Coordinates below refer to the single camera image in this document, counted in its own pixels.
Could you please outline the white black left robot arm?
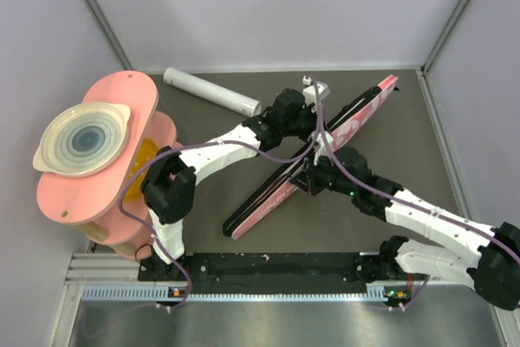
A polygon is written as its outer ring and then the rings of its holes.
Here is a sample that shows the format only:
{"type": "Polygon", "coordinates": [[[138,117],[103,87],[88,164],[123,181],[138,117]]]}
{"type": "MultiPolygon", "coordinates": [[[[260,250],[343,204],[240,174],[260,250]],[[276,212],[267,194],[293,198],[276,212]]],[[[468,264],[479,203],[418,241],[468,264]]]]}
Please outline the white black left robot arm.
{"type": "Polygon", "coordinates": [[[301,92],[285,89],[262,114],[210,140],[211,147],[171,153],[151,164],[141,191],[152,219],[160,274],[172,280],[183,272],[183,219],[192,209],[196,186],[233,163],[273,150],[285,137],[307,141],[316,129],[315,104],[327,95],[328,87],[321,83],[301,92]]]}

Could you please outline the pink racket cover bag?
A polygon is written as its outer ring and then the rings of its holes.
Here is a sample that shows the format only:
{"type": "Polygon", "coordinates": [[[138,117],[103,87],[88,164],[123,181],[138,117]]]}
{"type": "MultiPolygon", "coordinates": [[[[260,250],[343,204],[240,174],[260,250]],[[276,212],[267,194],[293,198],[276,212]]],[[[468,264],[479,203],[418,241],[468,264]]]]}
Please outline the pink racket cover bag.
{"type": "MultiPolygon", "coordinates": [[[[365,91],[354,99],[326,125],[334,141],[331,148],[336,151],[343,147],[362,126],[383,105],[390,93],[397,88],[398,77],[390,75],[377,86],[365,91]]],[[[302,169],[314,160],[314,152],[302,147],[297,154],[304,157],[294,163],[280,166],[268,179],[249,196],[249,198],[232,215],[224,221],[222,230],[224,236],[236,240],[250,230],[256,223],[282,204],[298,187],[291,182],[302,169]]]]}

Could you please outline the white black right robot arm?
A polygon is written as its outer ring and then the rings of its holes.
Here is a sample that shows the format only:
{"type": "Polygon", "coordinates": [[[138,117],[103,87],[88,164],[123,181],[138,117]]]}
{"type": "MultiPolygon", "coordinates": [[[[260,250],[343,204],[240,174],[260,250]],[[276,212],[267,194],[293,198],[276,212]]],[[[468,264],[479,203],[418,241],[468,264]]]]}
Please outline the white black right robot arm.
{"type": "Polygon", "coordinates": [[[519,229],[511,223],[476,223],[425,202],[373,173],[366,158],[349,146],[310,158],[291,181],[311,196],[324,189],[347,195],[363,214],[431,242],[401,236],[384,242],[379,269],[388,278],[403,273],[437,276],[465,285],[503,310],[519,307],[519,229]]]}

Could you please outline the white shuttlecock tube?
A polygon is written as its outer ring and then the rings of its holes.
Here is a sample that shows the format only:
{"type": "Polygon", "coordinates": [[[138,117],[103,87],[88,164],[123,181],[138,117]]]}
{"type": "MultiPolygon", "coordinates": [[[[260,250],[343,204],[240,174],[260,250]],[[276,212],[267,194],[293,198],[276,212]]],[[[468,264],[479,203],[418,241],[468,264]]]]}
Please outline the white shuttlecock tube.
{"type": "Polygon", "coordinates": [[[191,93],[216,105],[246,117],[259,115],[262,103],[197,76],[169,67],[163,73],[163,81],[177,89],[191,93]]]}

